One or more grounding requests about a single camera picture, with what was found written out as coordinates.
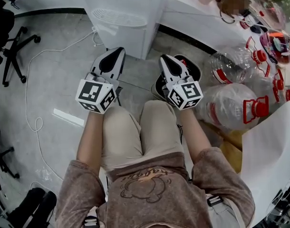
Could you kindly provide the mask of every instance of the white cable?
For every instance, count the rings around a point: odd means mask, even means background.
[[[38,183],[38,184],[39,184],[40,186],[42,186],[43,188],[45,188],[45,189],[47,189],[47,190],[53,192],[56,196],[58,196],[58,194],[56,194],[54,191],[52,191],[51,189],[45,187],[44,185],[42,185],[40,182],[38,182],[38,181],[36,181],[36,180],[33,181],[33,182],[30,184],[29,190],[31,190],[31,187],[32,187],[33,183]]]
[[[59,51],[59,52],[62,52],[62,51],[65,51],[65,50],[67,50],[69,47],[71,47],[71,46],[73,46],[73,45],[75,45],[76,43],[78,43],[78,42],[80,42],[80,41],[82,41],[82,40],[84,40],[84,39],[86,39],[88,36],[90,36],[91,34],[93,33],[93,31],[92,32],[90,32],[89,34],[87,34],[86,36],[84,36],[82,39],[80,39],[80,40],[78,40],[78,41],[76,41],[76,42],[74,42],[73,44],[71,44],[70,46],[68,46],[68,47],[66,47],[65,49],[62,49],[62,50],[57,50],[57,49],[47,49],[47,50],[43,50],[43,51],[41,51],[41,52],[39,52],[36,56],[34,56],[31,60],[30,60],[30,62],[29,62],[29,65],[28,65],[28,72],[27,72],[27,81],[26,81],[26,94],[25,94],[25,99],[26,99],[26,120],[27,120],[27,124],[28,124],[28,126],[29,126],[29,128],[33,131],[33,132],[35,132],[36,133],[36,135],[37,135],[37,141],[38,141],[38,144],[39,144],[39,152],[40,152],[40,155],[41,155],[41,157],[42,157],[42,160],[44,161],[44,163],[46,164],[46,166],[48,166],[49,167],[49,169],[60,179],[60,180],[62,180],[63,181],[63,179],[48,165],[48,163],[45,161],[45,159],[44,159],[44,156],[43,156],[43,154],[42,154],[42,151],[41,151],[41,147],[40,147],[40,143],[39,143],[39,130],[40,129],[42,129],[42,127],[44,126],[44,121],[42,120],[42,118],[41,117],[38,117],[38,118],[36,118],[36,120],[35,120],[35,129],[33,129],[31,126],[30,126],[30,123],[29,123],[29,121],[28,121],[28,104],[27,104],[27,90],[28,90],[28,79],[29,79],[29,69],[30,69],[30,64],[31,64],[31,62],[33,61],[33,59],[35,59],[36,57],[38,57],[40,54],[42,54],[43,52],[46,52],[46,51]],[[41,126],[39,127],[39,128],[37,128],[37,120],[41,120]]]
[[[187,13],[187,12],[180,12],[180,11],[176,11],[176,10],[173,10],[173,11],[166,11],[164,10],[163,12],[165,13],[182,13],[182,14],[189,14],[189,15],[200,15],[200,16],[207,16],[207,17],[215,17],[215,18],[221,18],[221,19],[224,19],[222,16],[218,16],[218,15],[213,15],[213,14],[200,14],[200,13]],[[245,22],[244,20],[242,19],[236,19],[236,18],[231,18],[232,20],[234,21],[239,21],[239,22]],[[251,25],[257,25],[257,26],[260,26],[260,27],[264,27],[264,28],[267,28],[267,29],[271,29],[271,30],[274,30],[274,31],[277,31],[279,33],[283,33],[281,30],[278,30],[278,29],[274,29],[272,27],[269,27],[269,26],[265,26],[265,25],[259,25],[257,23],[252,23],[252,22],[247,22],[248,24],[251,24]]]
[[[93,36],[92,36],[92,41],[93,41],[93,46],[94,46],[94,47],[103,45],[103,43],[97,43],[97,42],[94,40],[94,37],[96,36],[96,34],[97,34],[97,31],[94,30],[94,31],[93,31]]]
[[[289,195],[290,195],[290,192],[288,193],[288,195],[285,198],[281,198],[281,200],[285,200]]]
[[[270,205],[268,206],[268,208],[267,208],[267,210],[266,211],[268,211],[268,209],[269,209],[269,207],[271,206],[271,204],[273,204],[273,202],[277,199],[277,198],[279,198],[279,196],[282,194],[282,196],[281,196],[281,198],[277,201],[277,203],[275,204],[275,207],[270,211],[270,213],[268,213],[268,215],[266,216],[266,220],[268,220],[268,216],[273,212],[273,210],[276,208],[276,206],[277,206],[277,204],[280,202],[280,201],[283,201],[284,199],[286,199],[289,195],[290,195],[290,191],[289,191],[289,193],[288,193],[288,195],[284,198],[283,196],[284,196],[284,194],[287,192],[287,190],[285,191],[285,192],[281,192],[281,193],[279,193],[273,200],[272,200],[272,202],[270,203]]]

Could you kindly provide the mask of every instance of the red cap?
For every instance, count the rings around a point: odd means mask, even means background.
[[[264,53],[263,50],[256,50],[253,51],[253,59],[257,64],[260,64],[267,59],[267,55]]]
[[[262,116],[267,116],[268,114],[269,114],[268,104],[264,102],[258,102],[256,104],[256,116],[262,117]]]
[[[265,54],[263,50],[258,50],[256,52],[257,52],[257,57],[261,62],[264,62],[267,60],[267,55]]]
[[[281,80],[281,79],[277,80],[277,89],[278,90],[283,90],[284,89],[283,80]]]

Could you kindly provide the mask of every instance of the beige shorts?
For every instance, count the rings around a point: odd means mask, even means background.
[[[139,123],[124,108],[109,108],[104,116],[103,135],[105,171],[184,152],[174,110],[163,101],[146,102]]]

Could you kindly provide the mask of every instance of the white desk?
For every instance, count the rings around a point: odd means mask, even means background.
[[[4,8],[13,11],[15,15],[43,9],[83,8],[83,0],[16,0],[15,3],[20,8],[19,10],[13,8],[10,3]],[[217,5],[211,2],[205,6],[198,0],[165,0],[165,8],[160,21],[160,24],[180,31],[215,50],[219,50],[224,45],[244,42],[248,37],[241,34],[243,29],[240,25],[228,25],[220,18],[180,12],[219,15]]]

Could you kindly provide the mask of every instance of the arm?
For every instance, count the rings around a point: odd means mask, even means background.
[[[58,228],[82,227],[94,206],[105,203],[105,192],[98,177],[104,115],[90,112],[79,143],[77,160],[71,161],[62,183],[56,206]]]
[[[87,164],[96,175],[101,167],[103,120],[104,115],[89,112],[77,151],[77,160]]]
[[[183,135],[186,139],[188,151],[193,163],[195,164],[198,154],[202,150],[210,148],[211,144],[199,125],[191,108],[182,110],[180,112],[180,119],[183,126]]]
[[[211,147],[193,111],[181,111],[180,118],[188,151],[194,163],[193,184],[207,194],[232,200],[240,210],[245,225],[249,225],[255,210],[251,191],[219,148]]]

